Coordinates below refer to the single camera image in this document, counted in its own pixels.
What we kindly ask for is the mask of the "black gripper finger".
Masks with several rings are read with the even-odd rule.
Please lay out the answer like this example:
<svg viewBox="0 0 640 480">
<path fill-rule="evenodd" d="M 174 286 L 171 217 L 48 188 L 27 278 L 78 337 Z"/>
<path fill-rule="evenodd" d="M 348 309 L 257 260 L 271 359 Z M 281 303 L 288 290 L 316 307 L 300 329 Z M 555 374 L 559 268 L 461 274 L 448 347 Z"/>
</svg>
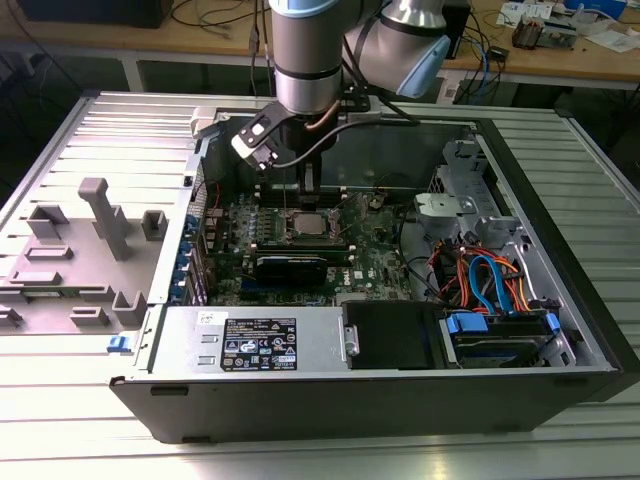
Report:
<svg viewBox="0 0 640 480">
<path fill-rule="evenodd" d="M 320 197 L 320 172 L 316 167 L 298 169 L 298 198 L 302 210 L 315 210 Z"/>
</svg>

